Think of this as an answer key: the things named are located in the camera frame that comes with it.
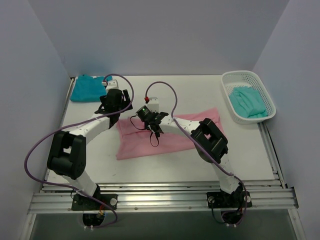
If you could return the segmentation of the pink t-shirt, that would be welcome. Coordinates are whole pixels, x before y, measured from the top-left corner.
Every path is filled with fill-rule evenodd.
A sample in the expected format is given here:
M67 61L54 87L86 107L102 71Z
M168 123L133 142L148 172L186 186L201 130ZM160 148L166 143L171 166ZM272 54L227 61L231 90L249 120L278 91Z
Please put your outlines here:
M116 154L117 160L174 153L194 149L194 144L185 136L164 133L159 138L159 145L151 132L142 130L143 123L139 119L130 121L120 119L116 128L120 137L120 146Z

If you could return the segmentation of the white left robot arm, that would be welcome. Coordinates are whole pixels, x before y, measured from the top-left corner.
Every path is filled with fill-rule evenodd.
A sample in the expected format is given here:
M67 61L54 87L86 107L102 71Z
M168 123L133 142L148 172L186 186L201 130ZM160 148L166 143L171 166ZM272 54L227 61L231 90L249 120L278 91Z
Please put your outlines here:
M60 130L53 135L47 167L62 176L76 191L83 195L83 204L90 210L100 206L98 185L86 173L87 144L99 134L111 129L120 118L120 111L133 107L128 91L110 89L100 97L101 105L90 122L69 131Z

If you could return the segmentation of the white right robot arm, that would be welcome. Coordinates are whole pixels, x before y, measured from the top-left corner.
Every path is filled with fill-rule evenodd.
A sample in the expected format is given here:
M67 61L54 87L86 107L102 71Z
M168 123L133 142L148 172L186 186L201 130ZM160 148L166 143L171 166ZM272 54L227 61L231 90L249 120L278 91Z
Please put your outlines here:
M228 140L211 119L187 120L166 112L153 112L145 105L136 112L136 116L143 122L144 128L157 138L168 133L188 138L200 158L213 167L220 190L223 191L223 203L232 207L240 201L237 190L242 184L235 176L228 158Z

